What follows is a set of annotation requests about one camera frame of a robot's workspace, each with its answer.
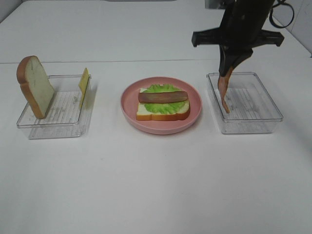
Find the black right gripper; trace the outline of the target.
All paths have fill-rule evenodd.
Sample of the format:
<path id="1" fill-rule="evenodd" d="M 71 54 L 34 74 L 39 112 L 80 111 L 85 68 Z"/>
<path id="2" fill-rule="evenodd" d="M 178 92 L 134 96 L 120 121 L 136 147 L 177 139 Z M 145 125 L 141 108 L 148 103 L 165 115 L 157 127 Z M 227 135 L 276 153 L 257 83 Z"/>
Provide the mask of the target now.
<path id="1" fill-rule="evenodd" d="M 282 44 L 284 36 L 280 32 L 262 29 L 271 8 L 271 4 L 229 4 L 220 26 L 193 32 L 192 44 L 194 47 L 204 44 L 220 45 L 219 74 L 224 77 L 230 68 L 235 69 L 252 56 L 252 48 L 265 44 Z"/>

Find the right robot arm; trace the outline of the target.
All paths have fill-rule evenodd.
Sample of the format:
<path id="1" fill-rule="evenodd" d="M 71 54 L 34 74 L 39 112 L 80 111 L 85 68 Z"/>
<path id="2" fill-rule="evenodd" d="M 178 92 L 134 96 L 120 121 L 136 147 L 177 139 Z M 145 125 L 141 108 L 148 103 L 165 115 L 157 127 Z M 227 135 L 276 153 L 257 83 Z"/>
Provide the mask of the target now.
<path id="1" fill-rule="evenodd" d="M 280 32 L 262 29 L 273 3 L 273 0 L 235 0 L 226 7 L 219 27 L 193 32 L 193 46 L 218 44 L 219 74 L 226 76 L 230 69 L 252 56 L 253 48 L 282 44 L 284 36 Z"/>

